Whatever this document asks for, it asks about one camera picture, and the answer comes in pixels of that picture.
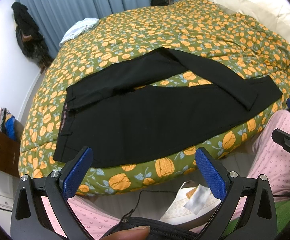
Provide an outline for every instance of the gray floor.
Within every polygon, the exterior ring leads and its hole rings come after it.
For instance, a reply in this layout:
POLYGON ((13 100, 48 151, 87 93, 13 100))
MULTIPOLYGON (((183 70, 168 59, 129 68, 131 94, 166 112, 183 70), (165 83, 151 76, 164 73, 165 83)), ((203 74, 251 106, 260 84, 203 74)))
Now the gray floor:
MULTIPOLYGON (((235 153, 221 161, 228 171, 236 171, 239 175, 246 177, 255 156, 244 152, 244 147, 239 147, 235 150, 235 153)), ((193 180, 206 185, 200 171, 197 170, 168 182, 150 186, 146 190, 177 192, 183 182, 187 180, 193 180)), ((135 207, 139 193, 140 190, 122 195, 101 196, 95 201, 95 204, 112 216, 121 218, 135 207)), ((133 216, 159 220, 173 200, 174 194, 172 193, 144 192, 133 216)))

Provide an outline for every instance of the white wall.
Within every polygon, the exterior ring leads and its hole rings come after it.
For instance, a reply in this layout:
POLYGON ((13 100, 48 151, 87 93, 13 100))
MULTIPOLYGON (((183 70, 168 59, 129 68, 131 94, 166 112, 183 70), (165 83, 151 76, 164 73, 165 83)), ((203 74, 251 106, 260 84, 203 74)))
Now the white wall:
POLYGON ((0 0, 0 107, 6 107, 19 120, 39 68, 17 44, 11 9, 14 1, 0 0))

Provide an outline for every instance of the green floral bedspread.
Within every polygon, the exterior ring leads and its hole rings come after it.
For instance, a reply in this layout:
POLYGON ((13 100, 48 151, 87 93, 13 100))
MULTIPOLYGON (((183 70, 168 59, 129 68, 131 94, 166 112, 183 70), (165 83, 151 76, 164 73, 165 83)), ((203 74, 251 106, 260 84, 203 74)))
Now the green floral bedspread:
MULTIPOLYGON (((269 74, 283 96, 248 122, 167 158, 106 169, 90 168, 78 194, 121 194, 190 173, 196 169, 197 147, 204 146, 214 158, 225 156, 260 132, 274 112, 286 108, 286 99, 290 97, 290 45, 254 18, 226 15, 208 0, 124 11, 101 19, 97 28, 67 42, 59 51, 28 116, 21 143, 20 176, 40 178, 63 167, 64 163, 53 160, 53 152, 69 85, 113 63, 162 46, 219 61, 245 79, 269 74)), ((209 83, 187 71, 154 85, 209 83)))

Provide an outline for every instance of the person's leg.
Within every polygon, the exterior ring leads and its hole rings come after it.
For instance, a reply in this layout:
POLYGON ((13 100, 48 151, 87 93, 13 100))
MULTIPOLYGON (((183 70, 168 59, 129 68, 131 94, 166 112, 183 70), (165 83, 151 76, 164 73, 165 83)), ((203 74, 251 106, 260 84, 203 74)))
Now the person's leg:
MULTIPOLYGON (((48 198, 42 197, 42 201, 55 232, 65 236, 48 198)), ((73 198, 68 199, 68 203, 76 217, 95 240, 100 239, 104 233, 119 222, 119 219, 104 213, 97 206, 86 201, 82 197, 74 196, 73 198)))
MULTIPOLYGON (((256 154, 253 165, 248 173, 248 178, 257 178, 265 174, 269 180, 273 195, 290 193, 290 153, 272 140, 272 131, 276 128, 290 134, 290 113, 286 110, 277 111, 272 115, 268 124, 257 139, 247 145, 249 152, 256 154)), ((287 200, 279 197, 275 201, 287 200)), ((240 216, 246 197, 238 203, 232 219, 240 216)))

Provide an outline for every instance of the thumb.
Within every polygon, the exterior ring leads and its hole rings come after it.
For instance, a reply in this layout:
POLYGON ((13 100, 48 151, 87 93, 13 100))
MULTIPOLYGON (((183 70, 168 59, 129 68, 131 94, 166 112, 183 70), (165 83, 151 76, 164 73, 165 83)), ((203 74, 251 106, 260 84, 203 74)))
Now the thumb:
POLYGON ((149 227, 141 226, 113 233, 102 238, 101 240, 145 240, 149 235, 149 232, 149 227))

